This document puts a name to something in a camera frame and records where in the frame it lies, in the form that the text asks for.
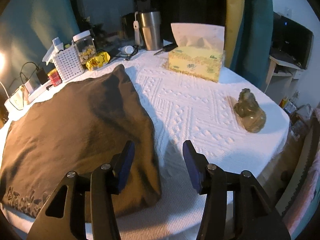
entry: metal screw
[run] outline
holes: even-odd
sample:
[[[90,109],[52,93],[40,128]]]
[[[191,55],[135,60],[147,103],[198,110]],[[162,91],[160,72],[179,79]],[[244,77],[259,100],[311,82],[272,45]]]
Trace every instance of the metal screw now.
[[[67,173],[67,177],[68,177],[68,178],[73,178],[75,175],[76,175],[76,172],[75,172],[75,171],[69,171],[69,172]]]
[[[208,167],[209,170],[214,171],[214,170],[217,168],[217,165],[212,164],[212,163],[209,163],[209,164],[207,165],[207,167]]]
[[[250,171],[243,171],[242,174],[243,174],[243,176],[245,176],[247,178],[251,177],[251,172]]]
[[[111,165],[109,163],[105,163],[105,164],[101,165],[101,169],[103,169],[103,170],[108,170],[110,168],[111,168]]]

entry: black curtain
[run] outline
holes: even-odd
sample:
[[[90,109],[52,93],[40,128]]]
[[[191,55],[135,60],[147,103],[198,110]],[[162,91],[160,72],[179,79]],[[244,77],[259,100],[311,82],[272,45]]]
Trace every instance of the black curtain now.
[[[226,0],[150,0],[160,11],[161,34],[174,41],[171,23],[204,23],[225,26]]]

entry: teal curtain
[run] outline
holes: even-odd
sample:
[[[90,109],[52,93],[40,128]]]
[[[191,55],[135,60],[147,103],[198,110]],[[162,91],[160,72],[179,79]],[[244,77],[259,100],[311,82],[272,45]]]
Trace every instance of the teal curtain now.
[[[0,15],[0,52],[6,59],[0,80],[8,88],[18,78],[9,90],[14,91],[21,84],[19,72],[25,62],[38,64],[52,39],[70,43],[77,33],[70,0],[10,0]],[[33,70],[30,64],[23,72],[29,77]]]
[[[244,14],[230,69],[257,88],[268,73],[272,30],[272,0],[244,0]]]

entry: teal wall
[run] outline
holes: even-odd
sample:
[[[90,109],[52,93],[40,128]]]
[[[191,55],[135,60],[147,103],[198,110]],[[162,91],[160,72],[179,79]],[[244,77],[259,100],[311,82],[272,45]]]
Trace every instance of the teal wall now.
[[[0,52],[6,59],[0,80],[8,88],[14,78],[19,78],[25,62],[41,62],[52,39],[60,37],[63,43],[70,43],[77,33],[69,0],[11,0],[0,16]],[[33,70],[29,64],[23,72],[29,77]],[[20,84],[19,78],[9,92]]]

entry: power adapter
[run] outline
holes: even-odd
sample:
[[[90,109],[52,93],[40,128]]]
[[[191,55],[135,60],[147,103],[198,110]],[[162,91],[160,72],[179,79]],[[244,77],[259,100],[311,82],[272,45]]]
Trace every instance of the power adapter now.
[[[41,85],[44,85],[49,80],[49,77],[48,77],[48,75],[46,74],[46,72],[44,71],[43,68],[40,68],[36,72],[36,75],[37,75]]]

